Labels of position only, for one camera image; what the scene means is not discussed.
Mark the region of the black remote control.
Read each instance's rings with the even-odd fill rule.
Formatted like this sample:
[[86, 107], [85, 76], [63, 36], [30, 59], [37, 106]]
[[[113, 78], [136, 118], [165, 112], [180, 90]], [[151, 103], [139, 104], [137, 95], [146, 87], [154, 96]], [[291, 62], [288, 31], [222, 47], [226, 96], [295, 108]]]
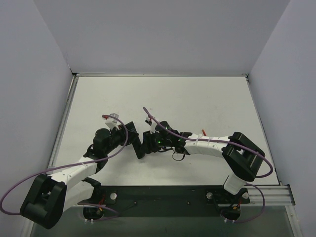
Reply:
[[136, 156], [138, 159], [142, 159], [145, 156], [145, 152], [142, 149], [142, 143], [139, 138], [139, 133], [136, 130], [136, 127], [134, 125], [134, 122], [129, 122], [126, 125], [127, 131], [128, 131], [128, 145], [132, 145], [134, 148], [134, 151], [136, 153]]

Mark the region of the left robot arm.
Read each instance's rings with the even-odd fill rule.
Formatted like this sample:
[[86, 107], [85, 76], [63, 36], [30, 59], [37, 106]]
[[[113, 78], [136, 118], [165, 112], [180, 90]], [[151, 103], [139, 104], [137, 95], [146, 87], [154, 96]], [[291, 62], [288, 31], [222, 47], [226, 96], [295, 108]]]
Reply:
[[92, 145], [72, 166], [66, 165], [51, 175], [38, 175], [22, 203], [20, 215], [46, 229], [54, 227], [63, 212], [73, 205], [88, 200], [96, 203], [101, 198], [98, 182], [90, 178], [98, 173], [118, 146], [124, 147], [139, 141], [133, 122], [111, 130], [96, 131]]

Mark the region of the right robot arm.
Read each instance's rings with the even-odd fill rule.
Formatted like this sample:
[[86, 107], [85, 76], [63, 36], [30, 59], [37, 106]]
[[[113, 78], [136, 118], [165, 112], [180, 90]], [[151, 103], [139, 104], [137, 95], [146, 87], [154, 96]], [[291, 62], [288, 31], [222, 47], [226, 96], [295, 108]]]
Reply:
[[232, 173], [224, 182], [223, 188], [237, 195], [247, 183], [255, 180], [265, 153], [244, 134], [234, 132], [226, 137], [208, 137], [190, 132], [178, 132], [166, 121], [157, 124], [147, 118], [150, 130], [143, 133], [142, 153], [151, 154], [172, 150], [175, 154], [208, 155], [224, 159]]

